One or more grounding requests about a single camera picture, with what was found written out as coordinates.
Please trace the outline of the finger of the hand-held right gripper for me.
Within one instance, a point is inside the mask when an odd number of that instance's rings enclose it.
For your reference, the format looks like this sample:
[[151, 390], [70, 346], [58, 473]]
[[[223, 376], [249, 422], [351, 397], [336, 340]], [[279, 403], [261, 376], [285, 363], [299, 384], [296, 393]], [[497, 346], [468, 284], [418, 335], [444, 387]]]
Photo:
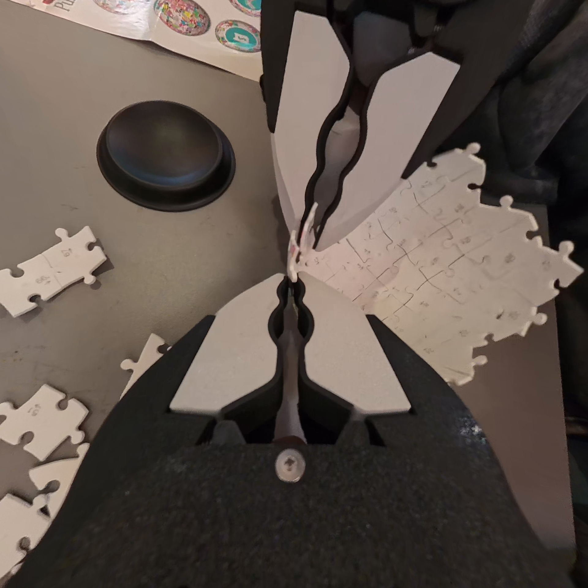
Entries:
[[345, 110], [351, 73], [349, 48], [340, 31], [327, 17], [294, 11], [270, 141], [283, 217], [296, 235], [315, 202], [326, 140]]
[[346, 237], [392, 194], [459, 70], [427, 51], [378, 76], [359, 116], [356, 150], [316, 231], [317, 251]]

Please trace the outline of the partly built colourful puzzle ball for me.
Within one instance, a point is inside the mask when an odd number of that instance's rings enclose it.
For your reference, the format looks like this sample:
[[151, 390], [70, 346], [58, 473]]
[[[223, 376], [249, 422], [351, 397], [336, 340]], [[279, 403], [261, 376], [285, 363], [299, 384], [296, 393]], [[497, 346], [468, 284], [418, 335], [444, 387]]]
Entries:
[[322, 252], [295, 245], [288, 270], [325, 282], [377, 316], [447, 383], [487, 362], [474, 349], [547, 320], [538, 307], [583, 272], [571, 241], [543, 244], [532, 213], [481, 202], [486, 163], [469, 143], [422, 164], [366, 220]]

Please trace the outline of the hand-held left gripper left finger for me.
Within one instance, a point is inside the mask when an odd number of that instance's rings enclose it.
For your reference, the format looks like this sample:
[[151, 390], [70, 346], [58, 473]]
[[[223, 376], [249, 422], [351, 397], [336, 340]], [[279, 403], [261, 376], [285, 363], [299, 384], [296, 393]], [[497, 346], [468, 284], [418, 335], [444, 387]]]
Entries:
[[171, 401], [171, 411], [218, 416], [269, 383], [277, 365], [269, 319], [279, 305], [277, 290], [282, 283], [283, 274], [275, 274], [217, 312]]

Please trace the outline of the black round puzzle stand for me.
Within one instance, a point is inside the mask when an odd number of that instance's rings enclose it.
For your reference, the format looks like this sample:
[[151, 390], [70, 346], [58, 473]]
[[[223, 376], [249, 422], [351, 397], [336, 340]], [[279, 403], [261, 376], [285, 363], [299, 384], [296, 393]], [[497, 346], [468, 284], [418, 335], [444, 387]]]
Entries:
[[99, 136], [96, 158], [118, 194], [160, 212], [208, 206], [227, 191], [236, 171], [222, 129], [168, 100], [138, 102], [117, 112]]

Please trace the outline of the group of white puzzle pieces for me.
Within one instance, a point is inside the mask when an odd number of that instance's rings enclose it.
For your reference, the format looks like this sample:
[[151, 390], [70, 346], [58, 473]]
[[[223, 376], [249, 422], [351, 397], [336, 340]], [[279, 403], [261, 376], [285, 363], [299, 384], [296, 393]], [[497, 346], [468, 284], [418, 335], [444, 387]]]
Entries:
[[148, 363], [139, 296], [124, 297], [88, 226], [1, 269], [1, 580], [48, 530], [98, 428]]

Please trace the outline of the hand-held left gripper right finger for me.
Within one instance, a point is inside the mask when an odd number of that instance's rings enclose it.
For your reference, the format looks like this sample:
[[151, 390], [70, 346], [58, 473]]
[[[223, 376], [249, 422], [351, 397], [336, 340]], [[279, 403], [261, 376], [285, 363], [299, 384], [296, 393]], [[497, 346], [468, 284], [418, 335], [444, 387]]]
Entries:
[[360, 414], [408, 412], [410, 402], [361, 308], [307, 272], [298, 273], [296, 285], [305, 288], [302, 304], [312, 319], [305, 345], [310, 381]]

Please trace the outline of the printed sticker sheet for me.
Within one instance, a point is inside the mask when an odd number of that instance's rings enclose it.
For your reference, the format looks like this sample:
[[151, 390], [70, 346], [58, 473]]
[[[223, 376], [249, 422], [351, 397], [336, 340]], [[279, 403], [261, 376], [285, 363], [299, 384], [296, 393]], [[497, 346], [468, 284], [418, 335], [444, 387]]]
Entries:
[[14, 1], [258, 82], [261, 1]]

